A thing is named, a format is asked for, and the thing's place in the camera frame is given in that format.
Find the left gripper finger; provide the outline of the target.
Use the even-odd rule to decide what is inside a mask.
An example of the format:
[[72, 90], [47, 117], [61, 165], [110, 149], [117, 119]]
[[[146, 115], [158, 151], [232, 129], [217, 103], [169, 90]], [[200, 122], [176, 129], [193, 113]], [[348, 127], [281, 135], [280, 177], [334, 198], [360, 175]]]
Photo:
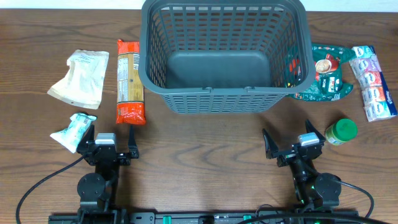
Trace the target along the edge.
[[94, 135], [95, 135], [95, 126], [94, 124], [91, 124], [87, 132], [81, 139], [81, 147], [87, 147], [88, 145], [93, 144], [95, 142]]
[[136, 140], [134, 137], [133, 125], [130, 125], [130, 128], [129, 128], [129, 139], [128, 139], [127, 146], [128, 146], [129, 152], [137, 152], [137, 144], [136, 144]]

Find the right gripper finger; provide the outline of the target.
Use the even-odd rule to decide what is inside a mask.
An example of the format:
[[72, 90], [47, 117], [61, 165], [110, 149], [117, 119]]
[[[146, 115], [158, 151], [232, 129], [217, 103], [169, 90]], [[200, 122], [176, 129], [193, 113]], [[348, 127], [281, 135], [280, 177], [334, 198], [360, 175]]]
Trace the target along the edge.
[[266, 157], [268, 159], [277, 158], [279, 156], [278, 155], [279, 148], [278, 148], [277, 144], [274, 142], [272, 137], [269, 135], [269, 133], [265, 129], [262, 130], [262, 134], [263, 134], [264, 142], [265, 142]]
[[310, 122], [309, 119], [306, 119], [306, 120], [305, 120], [305, 127], [306, 127], [307, 133], [315, 133], [315, 134], [316, 134], [317, 138], [318, 138], [319, 141], [320, 141], [320, 144], [323, 144], [323, 143], [325, 142], [325, 137], [324, 137], [324, 135], [323, 135], [321, 132], [319, 132], [319, 131], [314, 127], [314, 125]]

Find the light blue wipes packet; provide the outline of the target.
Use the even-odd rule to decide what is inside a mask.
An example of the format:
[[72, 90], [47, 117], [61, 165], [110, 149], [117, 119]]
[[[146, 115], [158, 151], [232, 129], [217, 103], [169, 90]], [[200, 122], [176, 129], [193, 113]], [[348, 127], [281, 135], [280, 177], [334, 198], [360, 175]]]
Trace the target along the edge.
[[97, 117], [93, 115], [75, 113], [70, 117], [71, 123], [66, 129], [52, 133], [50, 137], [67, 148], [71, 153], [75, 153], [83, 135], [96, 119]]

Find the orange pasta package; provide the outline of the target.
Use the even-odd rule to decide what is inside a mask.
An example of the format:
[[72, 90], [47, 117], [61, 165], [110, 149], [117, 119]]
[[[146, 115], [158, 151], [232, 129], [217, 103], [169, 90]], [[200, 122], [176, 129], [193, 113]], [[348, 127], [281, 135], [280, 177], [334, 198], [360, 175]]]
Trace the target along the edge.
[[116, 123], [145, 125], [144, 85], [139, 78], [139, 42], [118, 45]]

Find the green coffee bag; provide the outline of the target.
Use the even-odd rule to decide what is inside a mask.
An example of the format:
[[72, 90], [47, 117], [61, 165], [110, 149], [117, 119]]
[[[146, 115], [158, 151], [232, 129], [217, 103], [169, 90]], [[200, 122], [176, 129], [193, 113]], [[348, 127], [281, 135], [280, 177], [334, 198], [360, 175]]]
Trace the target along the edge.
[[336, 101], [349, 95], [353, 85], [343, 81], [341, 66], [356, 57], [354, 50], [336, 45], [312, 44], [315, 80], [303, 92], [288, 95], [302, 101]]

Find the beige paper pouch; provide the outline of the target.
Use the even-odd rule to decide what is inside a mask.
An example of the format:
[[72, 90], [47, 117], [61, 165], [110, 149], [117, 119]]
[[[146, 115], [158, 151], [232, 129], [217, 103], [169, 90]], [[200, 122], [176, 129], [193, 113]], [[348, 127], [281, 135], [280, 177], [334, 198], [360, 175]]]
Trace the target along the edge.
[[100, 106], [109, 53], [76, 50], [67, 59], [65, 77], [50, 87], [47, 94], [70, 105], [97, 110]]

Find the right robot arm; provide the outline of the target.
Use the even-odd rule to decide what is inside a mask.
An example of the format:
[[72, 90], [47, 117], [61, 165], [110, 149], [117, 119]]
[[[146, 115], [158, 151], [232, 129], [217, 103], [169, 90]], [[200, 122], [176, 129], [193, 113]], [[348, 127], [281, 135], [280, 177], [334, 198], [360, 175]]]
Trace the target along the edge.
[[266, 157], [276, 159], [278, 167], [290, 167], [296, 198], [305, 211], [329, 210], [340, 204], [341, 184], [333, 174], [316, 171], [313, 160], [322, 154], [326, 139], [309, 120], [305, 121], [305, 128], [306, 133], [298, 136], [298, 142], [283, 151], [263, 129]]

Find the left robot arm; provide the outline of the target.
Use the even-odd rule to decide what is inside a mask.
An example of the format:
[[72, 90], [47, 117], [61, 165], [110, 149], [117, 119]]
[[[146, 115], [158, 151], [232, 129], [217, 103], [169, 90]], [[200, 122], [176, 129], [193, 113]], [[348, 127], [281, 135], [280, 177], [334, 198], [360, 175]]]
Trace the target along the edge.
[[129, 223], [129, 215], [123, 208], [116, 206], [116, 192], [119, 180], [119, 168], [129, 166], [132, 159], [139, 158], [134, 138], [134, 129], [129, 129], [128, 151], [118, 152], [114, 133], [95, 135], [91, 125], [78, 144], [77, 153], [95, 171], [84, 175], [78, 185], [80, 196], [78, 223]]

